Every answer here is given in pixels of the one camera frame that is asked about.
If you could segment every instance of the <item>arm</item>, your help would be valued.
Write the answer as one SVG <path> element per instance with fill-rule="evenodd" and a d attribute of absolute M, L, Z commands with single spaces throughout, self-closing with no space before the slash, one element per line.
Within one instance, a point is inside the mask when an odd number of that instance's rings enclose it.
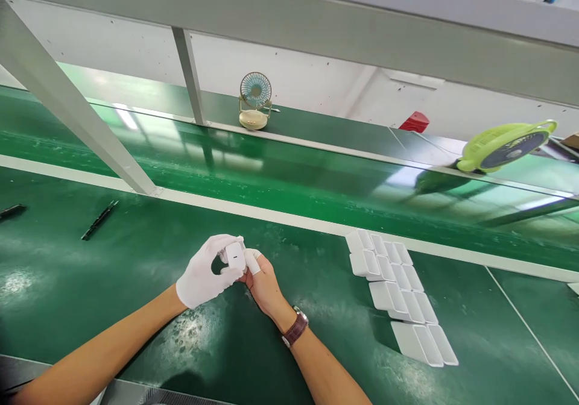
<path fill-rule="evenodd" d="M 240 281 L 246 283 L 259 308 L 271 318 L 279 331 L 286 333 L 297 315 L 283 297 L 271 263 L 257 250 L 246 250 L 245 259 L 249 270 Z M 316 405 L 371 405 L 357 382 L 309 327 L 290 350 Z"/>
<path fill-rule="evenodd" d="M 211 272 L 217 253 L 236 240 L 229 235 L 210 237 L 176 284 L 27 384 L 14 403 L 89 404 L 167 322 L 187 308 L 194 309 L 215 298 L 242 276 L 238 269 L 226 268 L 221 275 Z"/>
<path fill-rule="evenodd" d="M 14 403 L 89 404 L 153 334 L 186 308 L 172 285 L 68 354 L 24 387 Z"/>

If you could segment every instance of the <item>black screwdriver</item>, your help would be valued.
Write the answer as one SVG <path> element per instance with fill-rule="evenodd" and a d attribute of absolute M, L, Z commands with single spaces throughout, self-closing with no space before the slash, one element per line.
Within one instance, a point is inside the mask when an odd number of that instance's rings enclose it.
<path fill-rule="evenodd" d="M 116 200 L 116 201 L 113 200 L 105 208 L 105 210 L 101 212 L 101 214 L 98 216 L 98 218 L 92 224 L 92 226 L 90 226 L 90 228 L 84 233 L 83 237 L 81 238 L 82 240 L 89 240 L 90 235 L 92 235 L 92 233 L 103 223 L 103 221 L 106 219 L 106 217 L 109 216 L 110 211 L 116 206 L 117 203 L 119 203 L 118 200 Z"/>
<path fill-rule="evenodd" d="M 8 209 L 4 209 L 3 211 L 0 212 L 0 220 L 4 220 L 11 216 L 21 214 L 24 211 L 26 211 L 26 206 L 22 204 L 11 206 Z"/>

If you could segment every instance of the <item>red object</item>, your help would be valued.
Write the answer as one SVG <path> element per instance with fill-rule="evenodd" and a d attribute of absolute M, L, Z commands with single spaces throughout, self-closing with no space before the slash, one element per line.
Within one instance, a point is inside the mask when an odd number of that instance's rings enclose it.
<path fill-rule="evenodd" d="M 424 114 L 419 111 L 415 111 L 412 113 L 412 116 L 406 119 L 402 125 L 400 125 L 399 129 L 423 133 L 429 123 L 430 120 L 428 120 Z"/>

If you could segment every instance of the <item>brown watch strap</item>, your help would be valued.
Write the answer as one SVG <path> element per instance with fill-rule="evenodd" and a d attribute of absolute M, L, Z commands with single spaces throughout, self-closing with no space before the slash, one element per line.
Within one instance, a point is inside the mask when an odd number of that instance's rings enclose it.
<path fill-rule="evenodd" d="M 294 307 L 294 310 L 297 312 L 296 321 L 283 335 L 284 342 L 288 348 L 293 346 L 293 344 L 302 336 L 303 332 L 308 326 L 307 317 L 297 307 Z"/>

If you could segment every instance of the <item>white wall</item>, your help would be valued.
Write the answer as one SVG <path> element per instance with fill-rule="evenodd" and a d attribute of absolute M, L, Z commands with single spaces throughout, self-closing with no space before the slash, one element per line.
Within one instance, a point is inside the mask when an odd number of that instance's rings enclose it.
<path fill-rule="evenodd" d="M 185 85 L 167 27 L 29 0 L 10 1 L 57 61 Z M 238 96 L 243 76 L 261 71 L 271 80 L 274 104 L 332 116 L 341 113 L 344 103 L 351 104 L 349 92 L 365 68 L 209 36 L 193 35 L 192 45 L 203 90 Z M 579 131 L 579 110 L 574 108 L 459 84 L 441 86 L 442 81 L 434 87 L 416 86 L 389 76 L 400 75 L 378 69 L 345 116 L 398 127 L 412 112 L 421 111 L 431 121 L 427 133 L 460 140 L 495 125 L 546 118 L 560 122 L 556 132 L 560 136 Z"/>

